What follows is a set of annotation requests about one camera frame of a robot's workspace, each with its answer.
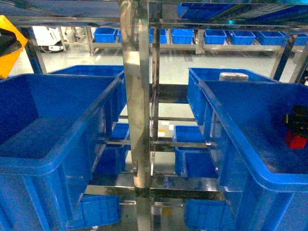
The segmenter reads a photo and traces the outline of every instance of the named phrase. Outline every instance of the steel shelf frame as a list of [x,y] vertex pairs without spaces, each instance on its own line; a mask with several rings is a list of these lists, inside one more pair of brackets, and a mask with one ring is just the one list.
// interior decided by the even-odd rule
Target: steel shelf frame
[[[95,4],[104,0],[83,0],[85,3]],[[156,151],[170,151],[173,146],[205,147],[215,144],[174,143],[170,139],[158,138],[158,120],[191,121],[191,118],[161,118],[158,116],[160,103],[187,103],[187,85],[160,84],[159,63],[160,50],[164,44],[160,44],[160,28],[193,28],[199,29],[199,41],[203,40],[202,30],[227,29],[227,30],[271,30],[285,31],[289,38],[281,47],[268,47],[270,51],[278,51],[279,55],[274,65],[271,76],[279,80],[291,53],[297,34],[308,32],[308,22],[302,19],[288,18],[276,21],[249,21],[249,10],[255,15],[262,15],[261,9],[271,6],[287,8],[294,5],[293,0],[224,0],[223,3],[234,4],[231,10],[209,20],[188,20],[176,17],[176,6],[179,2],[190,3],[221,3],[221,0],[119,0],[120,18],[102,17],[66,17],[45,12],[48,16],[9,16],[8,18],[19,27],[28,39],[26,52],[34,73],[45,73],[41,54],[36,49],[34,34],[29,26],[85,26],[88,36],[89,49],[93,49],[90,26],[119,26],[122,32],[122,50],[125,69],[128,122],[130,129],[130,145],[133,170],[131,174],[122,173],[117,177],[94,174],[93,180],[87,187],[89,194],[117,194],[121,196],[122,203],[136,205],[137,222],[139,231],[153,230],[151,221],[152,206],[177,206],[164,199],[209,199],[224,200],[223,189],[218,186],[216,179],[188,178],[184,179],[175,175],[155,175],[153,173]],[[297,1],[297,5],[307,1]],[[23,5],[18,1],[9,0],[0,3],[9,4],[16,8],[43,12],[38,8]],[[152,45],[152,80],[150,84],[150,53],[149,53],[149,28],[154,28],[154,42]],[[203,50],[219,50],[228,48],[239,50],[232,45],[203,45],[194,47],[197,52]],[[308,43],[304,47],[302,56],[291,78],[297,82],[305,75],[308,65]],[[123,143],[123,141],[110,141],[110,143]]]

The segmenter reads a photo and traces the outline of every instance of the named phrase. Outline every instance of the plastic storage bin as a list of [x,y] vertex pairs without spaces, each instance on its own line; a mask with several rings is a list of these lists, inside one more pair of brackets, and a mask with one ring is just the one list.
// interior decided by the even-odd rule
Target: plastic storage bin
[[300,34],[300,35],[297,36],[297,39],[295,40],[294,46],[305,46],[307,40],[308,40],[308,35]]
[[277,82],[271,78],[244,69],[189,68],[187,99],[198,125],[202,125],[204,121],[204,108],[200,104],[203,98],[199,88],[199,81],[218,81],[221,72],[243,73],[249,76],[248,81]]
[[94,32],[95,42],[116,42],[116,29],[99,27]]
[[184,221],[192,230],[234,230],[230,207],[225,201],[185,200]]
[[2,230],[66,230],[111,135],[120,78],[20,75],[0,81]]
[[118,196],[84,195],[73,219],[68,223],[68,230],[115,224],[120,219]]
[[178,16],[184,19],[209,19],[228,9],[230,4],[179,3]]
[[[129,140],[128,123],[117,123],[110,139]],[[96,166],[95,172],[120,174],[122,171],[125,171],[125,160],[128,150],[129,145],[106,145],[104,152]]]
[[226,33],[223,30],[205,30],[204,39],[206,44],[223,45],[226,40]]
[[251,31],[227,31],[227,37],[233,45],[252,45],[255,40],[255,35]]
[[[153,34],[154,34],[154,29],[150,28],[150,34],[149,34],[150,43],[153,43]],[[160,30],[160,43],[167,43],[166,29]]]
[[[149,41],[150,43],[153,43],[153,33],[154,33],[154,29],[150,28],[150,32],[149,32]],[[121,31],[119,30],[118,33],[118,41],[122,42],[122,35],[121,35]],[[167,43],[167,33],[166,33],[166,29],[161,29],[160,30],[160,43]]]
[[172,29],[172,43],[191,44],[193,42],[193,30],[191,29]]
[[276,31],[255,31],[254,32],[257,41],[261,45],[280,46],[284,41],[284,36],[280,32]]
[[253,18],[251,20],[267,21],[267,20],[275,20],[275,19],[292,18],[292,17],[295,17],[295,16],[296,17],[302,16],[302,18],[305,19],[307,11],[308,11],[308,6],[306,6],[306,5],[293,6],[293,7],[287,8],[287,9],[275,11],[273,13],[269,13],[269,14],[265,14],[265,15]]
[[126,105],[126,87],[124,78],[124,67],[120,65],[75,65],[65,69],[57,70],[52,74],[82,75],[82,76],[113,76],[120,77],[121,82],[116,89],[117,97],[114,97],[111,111],[114,122],[118,121],[119,115]]
[[118,41],[118,42],[122,42],[121,30],[118,30],[118,31],[117,31],[117,41]]
[[282,115],[308,106],[299,84],[200,81],[205,140],[237,230],[308,227],[308,145],[289,149]]
[[[174,126],[175,142],[205,142],[198,126]],[[175,172],[184,177],[217,178],[206,148],[175,147]]]

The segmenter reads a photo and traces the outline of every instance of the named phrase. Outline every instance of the yellow object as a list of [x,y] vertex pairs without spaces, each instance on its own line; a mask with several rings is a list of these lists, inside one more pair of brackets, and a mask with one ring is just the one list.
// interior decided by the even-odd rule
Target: yellow object
[[23,48],[27,43],[27,39],[16,29],[16,27],[14,27],[14,25],[4,15],[0,15],[0,28],[12,31],[16,35],[17,40],[22,45],[21,49],[11,54],[0,57],[0,78],[7,78],[20,53],[23,51]]
[[163,216],[170,216],[171,213],[172,213],[171,208],[169,208],[169,207],[163,207],[162,208],[162,215]]

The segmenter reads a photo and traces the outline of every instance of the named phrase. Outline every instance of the red object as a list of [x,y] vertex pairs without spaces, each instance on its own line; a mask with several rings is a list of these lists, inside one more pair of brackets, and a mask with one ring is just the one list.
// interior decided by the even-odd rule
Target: red object
[[307,138],[295,136],[291,131],[287,131],[284,141],[290,149],[302,149],[305,147]]

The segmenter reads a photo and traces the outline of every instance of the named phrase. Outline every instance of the gray epoxy floor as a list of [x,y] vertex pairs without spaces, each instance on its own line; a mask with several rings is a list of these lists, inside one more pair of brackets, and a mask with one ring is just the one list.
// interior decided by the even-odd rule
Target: gray epoxy floor
[[[69,67],[76,64],[104,64],[117,65],[123,64],[121,50],[98,50],[93,56],[89,54],[86,43],[73,44],[66,52],[42,53],[42,57],[48,72]],[[164,84],[187,84],[189,67],[212,67],[212,68],[243,68],[255,71],[265,76],[270,76],[275,62],[275,54],[268,52],[207,52],[203,55],[194,55],[190,51],[165,51],[161,54],[160,63],[160,83]],[[295,64],[292,58],[287,63],[286,69],[282,75],[281,81],[288,82]],[[32,73],[32,69],[27,58],[26,52],[22,52],[11,71],[11,75],[22,73]],[[187,104],[160,104],[159,116],[168,117],[188,117],[193,114]],[[122,115],[127,115],[126,108]],[[196,125],[194,122],[160,121],[159,129],[165,137],[172,137],[173,126],[176,124]],[[173,173],[174,170],[173,153],[156,153],[155,171],[163,173]],[[127,171],[131,170],[130,154],[127,157]],[[126,214],[134,214],[135,209],[128,208]],[[128,217],[122,218],[122,224],[127,223]],[[136,226],[135,221],[131,221],[132,226]],[[124,226],[114,225],[101,227],[100,230],[123,230]],[[162,227],[160,230],[175,230],[179,227]]]

